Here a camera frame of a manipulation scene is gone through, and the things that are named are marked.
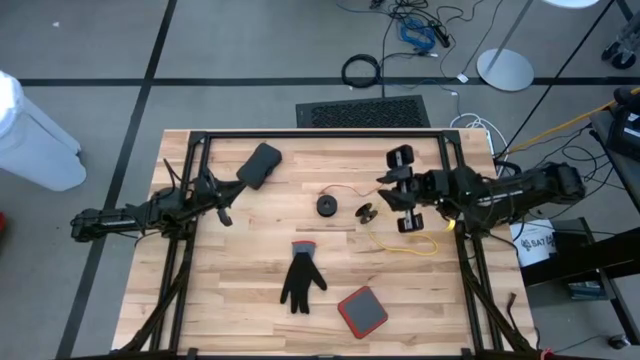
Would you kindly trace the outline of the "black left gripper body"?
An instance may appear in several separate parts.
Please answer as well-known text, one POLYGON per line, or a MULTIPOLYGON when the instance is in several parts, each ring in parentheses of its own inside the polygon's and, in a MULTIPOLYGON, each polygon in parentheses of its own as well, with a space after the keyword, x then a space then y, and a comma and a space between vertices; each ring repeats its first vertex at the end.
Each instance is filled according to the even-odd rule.
POLYGON ((233 222, 226 212, 226 208, 230 205, 222 203, 222 193, 217 189, 218 180, 210 169, 204 170, 195 178, 191 196, 192 211, 195 215, 202 215, 211 209, 216 209, 220 222, 224 226, 231 226, 233 222))

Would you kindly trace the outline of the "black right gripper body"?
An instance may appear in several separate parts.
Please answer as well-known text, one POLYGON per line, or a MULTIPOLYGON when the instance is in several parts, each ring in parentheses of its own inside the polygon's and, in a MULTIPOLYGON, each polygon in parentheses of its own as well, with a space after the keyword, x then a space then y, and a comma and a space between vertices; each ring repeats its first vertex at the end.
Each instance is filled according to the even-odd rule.
MULTIPOLYGON (((397 167, 411 167, 413 162, 413 148, 408 144, 396 147, 387 153, 387 166, 389 170, 397 167)), ((441 190, 443 185, 443 172, 441 170, 430 170, 426 173, 413 172, 411 179, 391 184, 394 184, 391 190, 413 193, 415 196, 415 208, 417 205, 433 206, 440 216, 443 216, 441 209, 443 202, 441 190)), ((404 216, 397 220, 397 227, 400 233, 416 232, 424 228, 423 215, 416 214, 414 209, 395 211, 404 213, 404 216)))

